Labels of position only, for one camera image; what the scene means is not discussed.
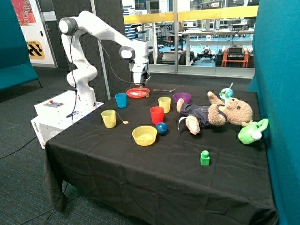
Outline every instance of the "teddy bear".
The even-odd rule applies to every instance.
[[[186,116],[186,126],[192,134],[200,133],[200,128],[208,125],[221,126],[229,122],[245,127],[253,121],[253,111],[248,103],[232,97],[224,104],[211,91],[207,96],[211,106],[187,104],[182,98],[177,102],[176,110]]]

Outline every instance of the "yellow bowl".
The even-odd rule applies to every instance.
[[[140,126],[132,131],[135,142],[141,146],[152,145],[155,142],[158,131],[151,126]]]

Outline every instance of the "red cup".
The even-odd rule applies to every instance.
[[[157,125],[160,122],[164,122],[164,108],[155,106],[150,109],[152,123]]]

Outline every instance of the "red plate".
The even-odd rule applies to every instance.
[[[148,88],[132,88],[126,91],[126,94],[130,98],[143,98],[150,92]]]

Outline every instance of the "glass window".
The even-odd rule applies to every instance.
[[[141,23],[128,35],[148,42],[151,72],[253,77],[259,0],[125,2],[131,2],[128,29]]]

